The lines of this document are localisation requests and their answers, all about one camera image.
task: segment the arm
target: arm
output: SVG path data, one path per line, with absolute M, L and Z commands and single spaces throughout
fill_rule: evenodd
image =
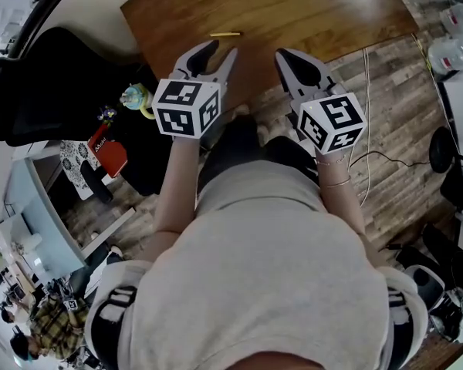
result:
M 367 259 L 374 267 L 387 266 L 387 262 L 376 251 L 376 248 L 365 237 L 365 221 L 362 207 L 351 182 L 337 186 L 350 179 L 346 161 L 337 163 L 343 158 L 343 153 L 335 152 L 329 155 L 316 154 L 317 170 L 321 197 L 327 211 L 344 220 L 362 240 Z
M 154 234 L 138 260 L 154 262 L 194 220 L 199 140 L 176 138 L 156 206 Z
M 67 329 L 58 345 L 52 348 L 55 352 L 55 357 L 59 360 L 65 360 L 72 355 L 77 348 L 81 345 L 83 340 L 82 329 Z
M 10 301 L 14 303 L 18 308 L 22 308 L 25 312 L 29 313 L 29 307 L 25 305 L 24 303 L 22 303 L 21 301 L 16 300 L 14 298 L 10 298 Z
M 34 319 L 41 319 L 45 315 L 50 314 L 57 304 L 57 300 L 53 299 L 51 296 L 48 296 L 46 302 L 39 308 L 38 312 L 36 312 Z
M 79 328 L 79 322 L 77 321 L 76 315 L 73 313 L 73 311 L 67 311 L 67 314 L 69 314 L 69 322 L 72 327 Z

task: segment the desk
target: desk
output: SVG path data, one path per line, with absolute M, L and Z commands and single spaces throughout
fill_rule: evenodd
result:
M 84 266 L 84 256 L 43 188 L 29 159 L 14 162 L 5 201 L 22 214 L 30 232 L 42 237 L 35 252 L 51 278 L 60 278 Z
M 279 84 L 278 48 L 328 62 L 418 30 L 401 0 L 129 0 L 122 13 L 159 78 L 210 33 L 243 32 L 222 39 L 224 47 L 238 46 L 228 85 L 231 107 Z
M 13 215 L 0 224 L 0 252 L 5 263 L 4 267 L 9 268 L 24 291 L 31 293 L 39 285 L 32 280 L 34 274 L 44 281 L 51 278 L 42 276 L 41 274 L 45 271 L 36 267 L 35 260 L 39 258 L 38 254 L 34 251 L 28 251 L 28 254 L 20 256 L 14 251 L 15 245 L 13 243 L 22 244 L 29 249 L 31 244 L 28 244 L 28 241 L 32 243 L 34 240 L 38 240 L 38 238 L 31 235 L 21 214 Z

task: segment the wooden table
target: wooden table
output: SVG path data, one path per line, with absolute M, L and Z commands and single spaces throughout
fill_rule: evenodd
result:
M 146 60 L 167 78 L 176 59 L 212 32 L 241 31 L 220 53 L 239 47 L 228 104 L 237 106 L 279 83 L 277 48 L 328 62 L 417 31 L 401 0 L 129 0 L 122 12 Z

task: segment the red book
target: red book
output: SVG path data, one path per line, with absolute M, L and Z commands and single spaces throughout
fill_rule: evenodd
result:
M 108 127 L 103 124 L 94 133 L 87 145 L 99 160 L 108 175 L 115 178 L 127 164 L 127 152 L 117 141 L 108 141 L 105 132 Z

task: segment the water bottle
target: water bottle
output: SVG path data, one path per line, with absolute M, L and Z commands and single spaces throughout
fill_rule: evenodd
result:
M 463 4 L 458 3 L 445 9 L 440 14 L 442 24 L 449 34 L 455 36 L 463 34 Z
M 435 72 L 445 75 L 453 70 L 463 70 L 463 34 L 453 39 L 436 39 L 428 50 L 428 58 Z

